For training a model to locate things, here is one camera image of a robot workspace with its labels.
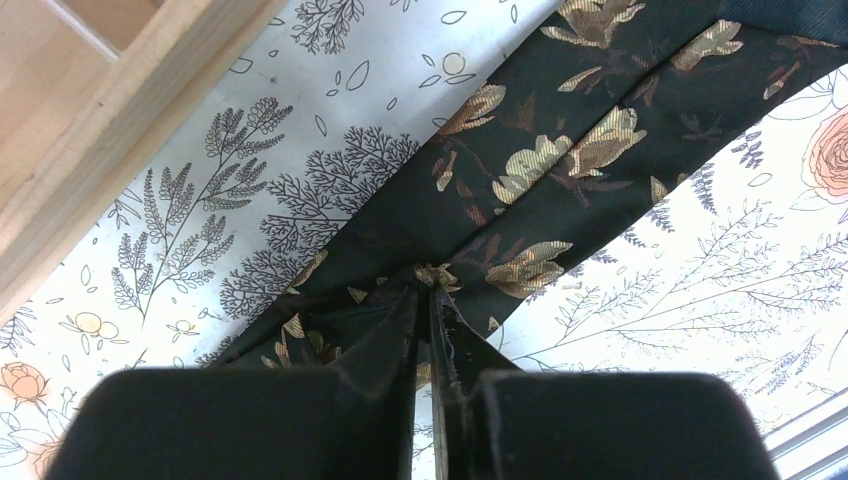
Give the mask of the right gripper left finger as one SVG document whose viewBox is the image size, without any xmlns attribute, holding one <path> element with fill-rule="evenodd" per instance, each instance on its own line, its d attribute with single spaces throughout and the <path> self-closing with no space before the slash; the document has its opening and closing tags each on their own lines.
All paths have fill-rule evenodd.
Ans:
<svg viewBox="0 0 848 480">
<path fill-rule="evenodd" d="M 138 369 L 87 397 L 50 479 L 407 479 L 419 295 L 325 366 Z"/>
</svg>

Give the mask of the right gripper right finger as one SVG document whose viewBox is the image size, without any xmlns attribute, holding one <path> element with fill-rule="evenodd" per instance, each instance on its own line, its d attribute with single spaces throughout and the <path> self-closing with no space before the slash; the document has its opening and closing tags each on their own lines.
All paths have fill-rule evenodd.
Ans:
<svg viewBox="0 0 848 480">
<path fill-rule="evenodd" d="M 440 479 L 774 479 L 741 398 L 702 373 L 527 372 L 430 296 Z"/>
</svg>

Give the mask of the dark floral necktie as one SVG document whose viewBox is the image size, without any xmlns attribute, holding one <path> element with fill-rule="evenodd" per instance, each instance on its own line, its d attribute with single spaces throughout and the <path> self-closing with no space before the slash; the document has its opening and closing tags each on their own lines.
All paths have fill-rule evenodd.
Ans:
<svg viewBox="0 0 848 480">
<path fill-rule="evenodd" d="M 308 156 L 223 288 L 212 367 L 324 364 L 408 286 L 497 319 L 847 60 L 843 1 L 566 1 L 423 146 L 355 127 Z"/>
</svg>

